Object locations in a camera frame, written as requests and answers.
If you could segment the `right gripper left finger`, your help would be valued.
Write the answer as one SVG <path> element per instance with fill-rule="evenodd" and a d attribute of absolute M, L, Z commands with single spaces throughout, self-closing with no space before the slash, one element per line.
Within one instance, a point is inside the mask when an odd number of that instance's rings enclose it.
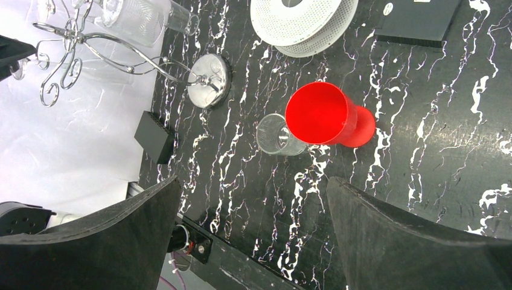
<path fill-rule="evenodd" d="M 1 288 L 156 289 L 180 198 L 171 177 L 53 227 L 53 211 L 3 202 Z"/>

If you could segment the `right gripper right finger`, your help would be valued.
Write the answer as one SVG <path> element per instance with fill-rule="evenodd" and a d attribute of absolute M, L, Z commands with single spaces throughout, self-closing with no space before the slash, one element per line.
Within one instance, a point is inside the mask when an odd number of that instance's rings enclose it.
<path fill-rule="evenodd" d="M 340 177 L 328 206 L 350 289 L 510 289 L 511 241 L 431 222 Z"/>

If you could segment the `red wine glass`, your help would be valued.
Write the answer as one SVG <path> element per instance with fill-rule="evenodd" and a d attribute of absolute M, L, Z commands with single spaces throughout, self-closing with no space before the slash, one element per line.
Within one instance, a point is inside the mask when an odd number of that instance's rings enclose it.
<path fill-rule="evenodd" d="M 292 94 L 284 118 L 291 133 L 308 144 L 360 147 L 376 132 L 373 114 L 328 82 L 300 87 Z"/>

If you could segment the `clear wine glass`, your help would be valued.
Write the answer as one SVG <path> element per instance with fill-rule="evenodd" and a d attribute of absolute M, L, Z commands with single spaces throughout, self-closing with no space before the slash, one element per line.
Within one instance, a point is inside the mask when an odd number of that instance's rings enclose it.
<path fill-rule="evenodd" d="M 268 114 L 257 126 L 256 141 L 260 150 L 270 155 L 295 156 L 306 150 L 307 144 L 297 139 L 280 114 Z"/>
<path fill-rule="evenodd" d="M 199 17 L 175 1 L 94 1 L 99 16 L 87 20 L 130 42 L 152 47 L 160 35 L 171 29 L 191 36 Z"/>

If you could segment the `chrome wine glass rack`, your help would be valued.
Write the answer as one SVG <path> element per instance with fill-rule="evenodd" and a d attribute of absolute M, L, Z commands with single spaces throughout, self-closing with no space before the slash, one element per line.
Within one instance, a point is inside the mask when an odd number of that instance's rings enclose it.
<path fill-rule="evenodd" d="M 169 57 L 149 57 L 135 46 L 136 43 L 123 40 L 104 28 L 87 20 L 88 16 L 99 16 L 100 9 L 94 1 L 75 1 L 74 14 L 69 15 L 63 27 L 44 22 L 35 22 L 39 30 L 56 35 L 55 41 L 61 42 L 65 50 L 61 60 L 43 80 L 39 88 L 40 102 L 50 108 L 54 106 L 60 90 L 72 88 L 83 70 L 83 60 L 77 57 L 77 45 L 84 45 L 100 61 L 123 73 L 142 76 L 152 71 L 172 82 L 187 87 L 189 99 L 198 108 L 211 108 L 220 103 L 231 87 L 232 75 L 227 61 L 218 54 L 205 54 L 198 58 L 191 68 Z M 137 63 L 123 63 L 100 53 L 90 43 L 92 40 L 106 40 L 121 45 L 133 53 Z"/>

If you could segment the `clear wine glass on rack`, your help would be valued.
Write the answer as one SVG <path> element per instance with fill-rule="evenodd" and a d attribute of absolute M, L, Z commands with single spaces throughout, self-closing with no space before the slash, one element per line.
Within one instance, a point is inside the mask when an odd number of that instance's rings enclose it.
<path fill-rule="evenodd" d="M 94 1 L 99 16 L 87 20 L 130 42 L 152 47 L 160 35 L 171 29 L 191 36 L 199 17 L 175 1 Z"/>

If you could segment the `small black box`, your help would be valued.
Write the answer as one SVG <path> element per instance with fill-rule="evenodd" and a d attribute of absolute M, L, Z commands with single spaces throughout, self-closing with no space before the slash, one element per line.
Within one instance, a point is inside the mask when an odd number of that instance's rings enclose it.
<path fill-rule="evenodd" d="M 167 164 L 174 152 L 175 132 L 150 111 L 144 111 L 134 138 L 156 164 Z"/>

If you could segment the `black flat box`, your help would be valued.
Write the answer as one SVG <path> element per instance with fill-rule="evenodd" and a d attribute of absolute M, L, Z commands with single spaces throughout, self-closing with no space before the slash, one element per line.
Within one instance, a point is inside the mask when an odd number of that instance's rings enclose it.
<path fill-rule="evenodd" d="M 375 28 L 378 41 L 442 48 L 459 0 L 385 1 Z"/>

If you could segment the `white filament spool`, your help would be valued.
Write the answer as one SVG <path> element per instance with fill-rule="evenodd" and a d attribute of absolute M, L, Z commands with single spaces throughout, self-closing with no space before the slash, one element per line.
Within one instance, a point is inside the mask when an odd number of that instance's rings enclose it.
<path fill-rule="evenodd" d="M 358 4 L 358 0 L 253 0 L 250 18 L 263 42 L 289 57 L 310 57 L 346 32 Z"/>

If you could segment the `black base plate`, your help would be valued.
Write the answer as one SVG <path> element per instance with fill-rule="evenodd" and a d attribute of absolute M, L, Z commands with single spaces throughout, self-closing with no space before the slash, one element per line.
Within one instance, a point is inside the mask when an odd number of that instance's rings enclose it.
<path fill-rule="evenodd" d="M 216 289 L 301 289 L 180 213 L 168 249 L 179 265 Z"/>

